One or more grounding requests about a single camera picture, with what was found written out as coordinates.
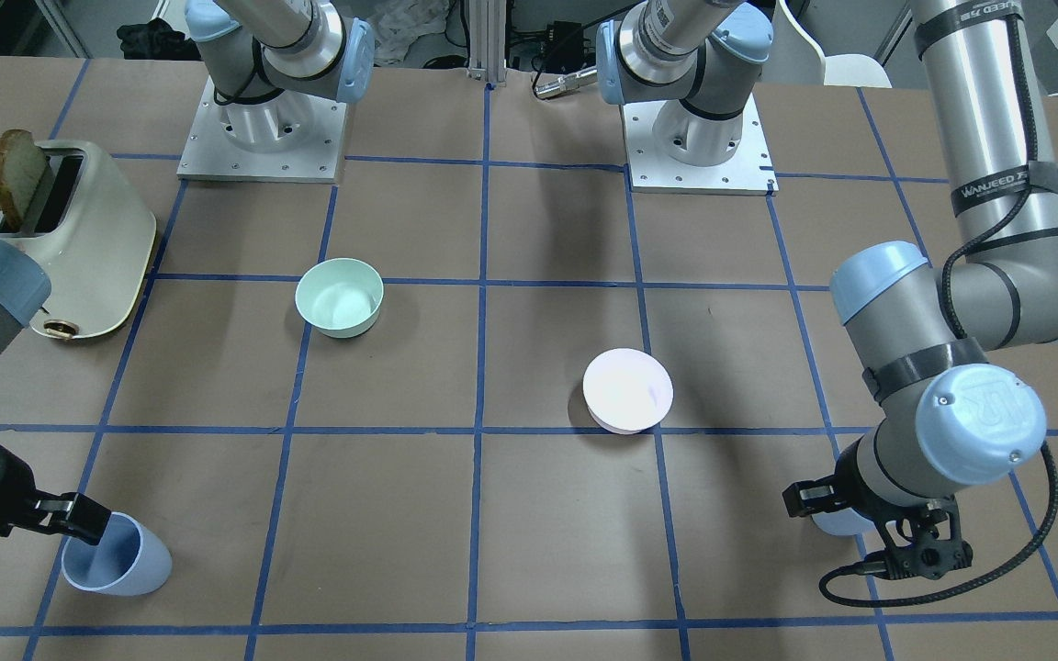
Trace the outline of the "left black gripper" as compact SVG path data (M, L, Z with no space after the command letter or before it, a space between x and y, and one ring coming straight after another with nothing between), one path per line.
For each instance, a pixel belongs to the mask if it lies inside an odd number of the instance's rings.
M858 470L857 446L841 452L832 480L798 481L782 491L789 518L855 511L873 524L882 551L872 552L852 572L882 580L940 580L969 568L974 551L961 535L959 508L952 497L919 506L899 506L879 497Z

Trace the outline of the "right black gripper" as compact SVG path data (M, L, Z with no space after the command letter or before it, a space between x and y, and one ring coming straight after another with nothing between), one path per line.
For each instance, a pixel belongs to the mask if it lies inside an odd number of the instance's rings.
M0 536L24 524L33 511L32 531L74 537L98 545L112 520L113 511L79 492L60 495L40 493L35 502L32 469L20 459L0 459Z

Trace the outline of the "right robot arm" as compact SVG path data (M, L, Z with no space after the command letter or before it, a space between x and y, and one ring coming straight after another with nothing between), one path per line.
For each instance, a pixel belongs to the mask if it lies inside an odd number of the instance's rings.
M189 38L208 93L180 175L331 183L345 109L365 96L377 33L332 1L189 1ZM0 355L25 328L93 339L129 318L156 239L156 216L112 155L84 140L0 135ZM172 572L156 532L88 495L42 492L0 444L0 536L60 535L63 580L83 591L138 596Z

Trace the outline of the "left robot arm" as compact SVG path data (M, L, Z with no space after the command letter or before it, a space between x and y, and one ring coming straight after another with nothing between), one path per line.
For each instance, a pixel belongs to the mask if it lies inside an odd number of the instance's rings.
M1047 504L1013 559L953 587L1002 577L1046 539L1058 472L1041 399L987 352L1058 342L1058 162L1030 65L1019 1L911 1L914 42L935 105L962 244L940 269L916 244L851 256L829 292L884 419L837 459L831 476L782 493L790 516L818 527L856 518L881 551L832 569L938 580L973 563L957 492L992 484L1034 455Z

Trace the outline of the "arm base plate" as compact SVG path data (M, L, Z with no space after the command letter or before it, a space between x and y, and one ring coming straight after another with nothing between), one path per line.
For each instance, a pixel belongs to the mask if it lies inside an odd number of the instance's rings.
M740 116L722 121L694 116L680 100L635 102L621 116L635 192L780 191L753 95Z
M206 82L176 175L211 183L335 184L349 106L297 92L220 105Z

